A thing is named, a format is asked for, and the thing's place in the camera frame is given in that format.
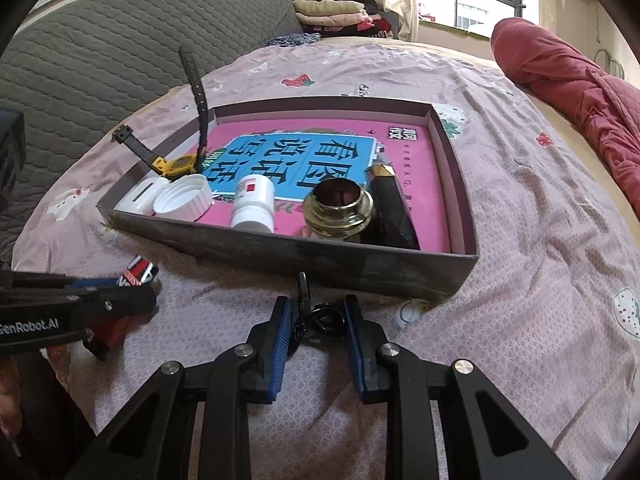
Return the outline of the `person's left hand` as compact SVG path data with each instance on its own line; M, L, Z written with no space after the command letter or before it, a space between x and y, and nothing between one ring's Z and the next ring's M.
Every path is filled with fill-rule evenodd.
M1 432L12 452L21 456L15 437L22 429L20 371L10 356L2 356L0 370Z

